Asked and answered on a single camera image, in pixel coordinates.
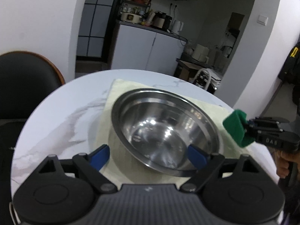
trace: white kettle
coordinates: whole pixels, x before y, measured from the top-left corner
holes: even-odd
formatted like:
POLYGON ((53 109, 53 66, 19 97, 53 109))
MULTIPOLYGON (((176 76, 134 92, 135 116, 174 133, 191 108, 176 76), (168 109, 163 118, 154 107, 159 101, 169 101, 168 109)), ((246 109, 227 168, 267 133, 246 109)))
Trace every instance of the white kettle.
POLYGON ((180 22, 180 21, 178 21, 178 20, 175 20, 174 23, 173 23, 173 27, 172 27, 172 30, 171 30, 171 31, 172 31, 174 34, 179 34, 179 33, 182 31, 182 29, 183 29, 183 25, 184 25, 183 22, 180 22))

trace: stainless steel bowl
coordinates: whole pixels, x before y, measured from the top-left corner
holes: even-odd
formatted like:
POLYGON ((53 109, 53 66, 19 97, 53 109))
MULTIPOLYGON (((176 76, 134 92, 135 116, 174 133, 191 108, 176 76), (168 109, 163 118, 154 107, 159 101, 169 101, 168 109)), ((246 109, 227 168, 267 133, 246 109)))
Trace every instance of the stainless steel bowl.
POLYGON ((112 108, 112 125, 125 148, 159 172, 191 177, 187 158, 194 144, 219 152, 221 136, 208 115, 192 102, 167 91, 137 89, 121 95, 112 108))

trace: cream placemat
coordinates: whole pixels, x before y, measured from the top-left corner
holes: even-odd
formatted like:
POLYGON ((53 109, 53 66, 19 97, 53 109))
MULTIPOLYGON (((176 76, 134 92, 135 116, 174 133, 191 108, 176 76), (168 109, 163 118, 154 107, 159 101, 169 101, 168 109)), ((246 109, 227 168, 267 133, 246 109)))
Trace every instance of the cream placemat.
MULTIPOLYGON (((120 142, 111 123, 111 110, 116 99, 125 92, 140 89, 153 88, 132 81, 117 79, 112 83, 105 108, 102 112, 97 139, 94 148, 103 144, 110 147, 110 159, 100 172, 111 182, 121 187, 122 184, 169 184, 174 183, 180 187, 189 178, 173 177, 154 171, 135 159, 120 142)), ((220 106, 205 103, 193 98, 185 97, 208 114, 218 127, 224 143, 223 155, 227 158, 238 158, 242 153, 251 153, 239 148, 231 136, 224 129, 222 122, 229 112, 220 106)))

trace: round table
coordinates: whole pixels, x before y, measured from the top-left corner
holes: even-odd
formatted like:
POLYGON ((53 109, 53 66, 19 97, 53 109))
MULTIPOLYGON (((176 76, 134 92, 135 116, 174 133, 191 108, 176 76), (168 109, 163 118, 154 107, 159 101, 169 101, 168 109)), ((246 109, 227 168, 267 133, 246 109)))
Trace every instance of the round table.
MULTIPOLYGON (((90 153, 100 115, 115 79, 135 81, 185 95, 210 104, 232 108, 214 95, 186 81, 142 70, 107 70, 77 78, 50 94, 31 114, 16 144, 12 169, 12 195, 48 155, 68 159, 80 152, 90 153)), ((252 144, 254 158, 276 181, 276 167, 267 148, 252 144)))

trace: rice cooker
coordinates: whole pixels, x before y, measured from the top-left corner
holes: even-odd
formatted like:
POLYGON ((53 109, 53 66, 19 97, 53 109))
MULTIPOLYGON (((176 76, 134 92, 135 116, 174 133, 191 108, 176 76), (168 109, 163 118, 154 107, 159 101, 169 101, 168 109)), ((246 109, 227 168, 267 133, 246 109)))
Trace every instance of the rice cooker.
POLYGON ((138 24, 140 21, 141 16, 134 14, 134 13, 122 13, 121 15, 121 21, 138 24))

